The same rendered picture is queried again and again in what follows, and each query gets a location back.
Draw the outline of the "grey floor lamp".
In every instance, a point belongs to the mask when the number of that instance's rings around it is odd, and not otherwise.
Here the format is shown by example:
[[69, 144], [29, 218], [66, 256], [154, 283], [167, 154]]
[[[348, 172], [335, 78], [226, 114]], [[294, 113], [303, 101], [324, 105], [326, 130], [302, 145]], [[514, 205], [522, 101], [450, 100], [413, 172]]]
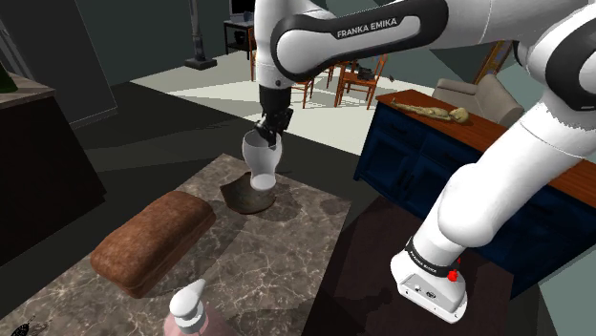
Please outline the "grey floor lamp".
[[207, 58], [204, 53], [202, 32], [199, 23], [197, 0], [188, 0], [192, 26], [194, 55], [184, 61], [184, 66], [198, 71], [214, 68], [218, 65], [216, 59]]

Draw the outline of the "brown bowl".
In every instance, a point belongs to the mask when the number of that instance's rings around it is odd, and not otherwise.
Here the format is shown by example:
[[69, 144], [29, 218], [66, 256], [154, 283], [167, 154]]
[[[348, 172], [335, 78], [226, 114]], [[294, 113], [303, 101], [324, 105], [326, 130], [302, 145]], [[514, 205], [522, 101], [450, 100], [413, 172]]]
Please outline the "brown bowl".
[[267, 210], [276, 200], [272, 190], [257, 191], [250, 185], [251, 175], [244, 173], [239, 178], [220, 187], [225, 204], [233, 211], [252, 215]]

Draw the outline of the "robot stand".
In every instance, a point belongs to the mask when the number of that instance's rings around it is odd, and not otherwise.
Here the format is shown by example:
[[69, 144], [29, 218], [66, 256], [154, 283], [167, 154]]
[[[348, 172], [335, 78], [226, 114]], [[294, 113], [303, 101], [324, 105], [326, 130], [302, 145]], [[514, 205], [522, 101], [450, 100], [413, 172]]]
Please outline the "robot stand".
[[420, 221], [384, 198], [339, 236], [302, 336], [558, 336], [542, 292], [509, 295], [513, 277], [473, 250], [462, 256], [469, 304], [448, 324], [402, 297], [390, 260]]

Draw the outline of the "white cup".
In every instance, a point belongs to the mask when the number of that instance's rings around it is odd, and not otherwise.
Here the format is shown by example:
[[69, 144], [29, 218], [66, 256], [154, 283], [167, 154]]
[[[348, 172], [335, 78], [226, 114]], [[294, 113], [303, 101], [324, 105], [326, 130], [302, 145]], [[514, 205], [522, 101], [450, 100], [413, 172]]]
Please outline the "white cup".
[[283, 153], [282, 139], [276, 136], [272, 146], [256, 130], [244, 135], [242, 153], [250, 169], [250, 185], [257, 191], [267, 191], [276, 184], [276, 167]]

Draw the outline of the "dark cabinet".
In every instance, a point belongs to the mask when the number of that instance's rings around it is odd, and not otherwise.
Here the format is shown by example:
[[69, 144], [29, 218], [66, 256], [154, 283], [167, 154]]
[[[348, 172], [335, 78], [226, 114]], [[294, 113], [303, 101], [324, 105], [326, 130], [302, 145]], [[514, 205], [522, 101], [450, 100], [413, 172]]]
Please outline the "dark cabinet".
[[104, 202], [106, 190], [55, 99], [12, 73], [0, 94], [0, 266]]

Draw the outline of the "black side table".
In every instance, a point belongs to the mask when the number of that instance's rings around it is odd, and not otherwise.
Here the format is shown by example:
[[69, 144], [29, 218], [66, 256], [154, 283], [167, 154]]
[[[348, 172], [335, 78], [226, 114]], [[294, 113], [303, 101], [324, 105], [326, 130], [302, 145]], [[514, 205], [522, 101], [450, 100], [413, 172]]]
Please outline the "black side table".
[[[246, 52], [246, 58], [249, 58], [248, 30], [254, 26], [252, 21], [233, 22], [232, 20], [223, 21], [223, 36], [225, 54], [230, 54], [231, 50]], [[235, 37], [231, 37], [229, 30], [235, 30], [244, 33], [244, 38], [238, 42]]]

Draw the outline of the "tan lying figure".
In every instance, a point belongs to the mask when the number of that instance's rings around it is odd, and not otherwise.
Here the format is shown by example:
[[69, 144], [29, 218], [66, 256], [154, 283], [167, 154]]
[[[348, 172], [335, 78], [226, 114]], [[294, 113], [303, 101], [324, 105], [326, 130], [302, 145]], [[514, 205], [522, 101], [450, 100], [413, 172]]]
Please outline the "tan lying figure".
[[455, 108], [447, 111], [438, 107], [420, 107], [396, 102], [394, 99], [391, 104], [399, 109], [412, 112], [420, 116], [427, 116], [434, 119], [454, 121], [456, 123], [465, 123], [469, 119], [469, 113], [465, 108]]

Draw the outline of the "pink soap dispenser white pump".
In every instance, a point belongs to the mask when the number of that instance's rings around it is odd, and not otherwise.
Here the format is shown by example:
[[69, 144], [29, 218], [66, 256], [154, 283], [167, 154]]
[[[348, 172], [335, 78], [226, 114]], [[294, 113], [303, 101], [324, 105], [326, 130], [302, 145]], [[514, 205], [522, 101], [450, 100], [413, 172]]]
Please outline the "pink soap dispenser white pump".
[[205, 284], [198, 279], [172, 297], [163, 336], [237, 336], [223, 316], [202, 301]]

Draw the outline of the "green thing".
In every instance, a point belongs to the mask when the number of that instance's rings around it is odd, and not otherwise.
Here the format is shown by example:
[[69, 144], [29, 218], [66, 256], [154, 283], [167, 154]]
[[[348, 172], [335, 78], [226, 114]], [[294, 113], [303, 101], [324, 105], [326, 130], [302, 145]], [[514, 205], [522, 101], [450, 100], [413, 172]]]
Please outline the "green thing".
[[15, 82], [0, 62], [0, 94], [13, 93], [18, 90]]

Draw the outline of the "brown bread loaf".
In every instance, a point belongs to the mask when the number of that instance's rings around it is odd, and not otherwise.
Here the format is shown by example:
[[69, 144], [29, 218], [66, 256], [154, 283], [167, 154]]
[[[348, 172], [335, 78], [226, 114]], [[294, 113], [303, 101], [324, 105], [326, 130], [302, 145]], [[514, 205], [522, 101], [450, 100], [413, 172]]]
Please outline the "brown bread loaf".
[[130, 297], [140, 299], [214, 224], [205, 200], [171, 191], [110, 233], [92, 252], [91, 266]]

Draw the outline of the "blue sideboard with wooden top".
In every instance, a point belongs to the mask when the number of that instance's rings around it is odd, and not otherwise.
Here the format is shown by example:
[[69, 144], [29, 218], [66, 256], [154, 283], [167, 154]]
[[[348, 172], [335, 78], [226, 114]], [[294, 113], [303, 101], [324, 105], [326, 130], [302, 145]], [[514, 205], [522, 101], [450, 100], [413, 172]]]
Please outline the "blue sideboard with wooden top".
[[[396, 103], [449, 104], [415, 90], [378, 97], [354, 177], [423, 219], [449, 177], [505, 131], [477, 115], [463, 124], [406, 113]], [[596, 164], [583, 160], [537, 192], [477, 253], [514, 277], [518, 296], [596, 245]]]

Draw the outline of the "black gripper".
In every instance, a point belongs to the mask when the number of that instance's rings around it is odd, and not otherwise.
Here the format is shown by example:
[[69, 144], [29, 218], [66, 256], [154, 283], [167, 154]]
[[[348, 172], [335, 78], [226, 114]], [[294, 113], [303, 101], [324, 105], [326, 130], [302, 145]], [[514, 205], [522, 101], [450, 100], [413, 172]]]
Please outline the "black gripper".
[[260, 104], [263, 109], [262, 119], [254, 124], [254, 129], [261, 137], [267, 137], [269, 148], [275, 148], [281, 141], [281, 133], [289, 125], [293, 110], [290, 105], [291, 88], [271, 89], [259, 87]]

